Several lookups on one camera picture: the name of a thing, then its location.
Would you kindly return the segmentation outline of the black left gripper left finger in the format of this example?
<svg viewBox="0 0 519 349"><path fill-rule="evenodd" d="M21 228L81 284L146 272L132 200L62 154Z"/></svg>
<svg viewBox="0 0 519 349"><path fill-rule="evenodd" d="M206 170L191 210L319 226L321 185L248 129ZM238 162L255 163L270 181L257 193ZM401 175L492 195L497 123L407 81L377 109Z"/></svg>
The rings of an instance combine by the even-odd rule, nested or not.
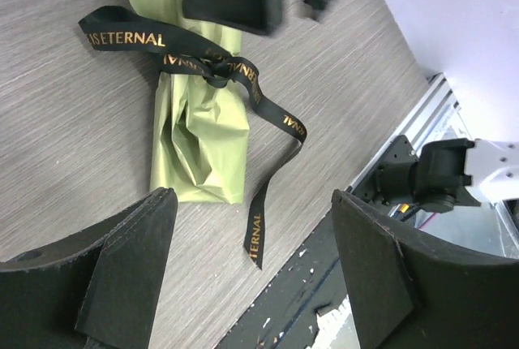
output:
<svg viewBox="0 0 519 349"><path fill-rule="evenodd" d="M160 187L122 212L1 263L3 348L146 348L178 198Z"/></svg>

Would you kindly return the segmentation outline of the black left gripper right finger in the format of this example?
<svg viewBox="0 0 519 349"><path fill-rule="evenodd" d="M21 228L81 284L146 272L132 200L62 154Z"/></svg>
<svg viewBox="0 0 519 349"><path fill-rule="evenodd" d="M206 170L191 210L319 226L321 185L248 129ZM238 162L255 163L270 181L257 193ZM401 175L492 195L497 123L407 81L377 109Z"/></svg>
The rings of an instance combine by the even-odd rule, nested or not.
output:
<svg viewBox="0 0 519 349"><path fill-rule="evenodd" d="M517 260L449 243L338 190L332 223L361 347L517 347Z"/></svg>

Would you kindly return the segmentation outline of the black ribbon gold lettering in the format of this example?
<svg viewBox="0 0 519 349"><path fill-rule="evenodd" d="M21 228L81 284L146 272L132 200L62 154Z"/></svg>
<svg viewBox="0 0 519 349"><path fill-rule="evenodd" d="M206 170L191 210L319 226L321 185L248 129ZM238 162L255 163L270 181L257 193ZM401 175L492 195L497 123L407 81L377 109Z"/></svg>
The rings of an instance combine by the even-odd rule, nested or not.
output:
<svg viewBox="0 0 519 349"><path fill-rule="evenodd" d="M262 269L268 185L276 172L300 153L307 138L304 123L262 93L260 72L251 61L234 57L195 32L145 18L122 6L102 6L84 16L78 25L95 50L148 52L163 72L200 76L214 88L223 88L230 81L241 84L248 93L252 110L297 140L292 152L266 176L250 204L243 247L255 265Z"/></svg>

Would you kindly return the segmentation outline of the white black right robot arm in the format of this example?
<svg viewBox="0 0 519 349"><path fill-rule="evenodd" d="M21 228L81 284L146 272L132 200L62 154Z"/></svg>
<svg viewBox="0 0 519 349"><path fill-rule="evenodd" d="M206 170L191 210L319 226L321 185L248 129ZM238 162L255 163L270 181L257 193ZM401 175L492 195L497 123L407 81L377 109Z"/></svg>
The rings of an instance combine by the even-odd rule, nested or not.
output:
<svg viewBox="0 0 519 349"><path fill-rule="evenodd" d="M304 15L319 20L332 0L302 1ZM282 0L182 0L182 11L261 36L283 21ZM432 213L516 199L518 146L456 139L431 142L408 158L385 153L352 193L373 205L415 204Z"/></svg>

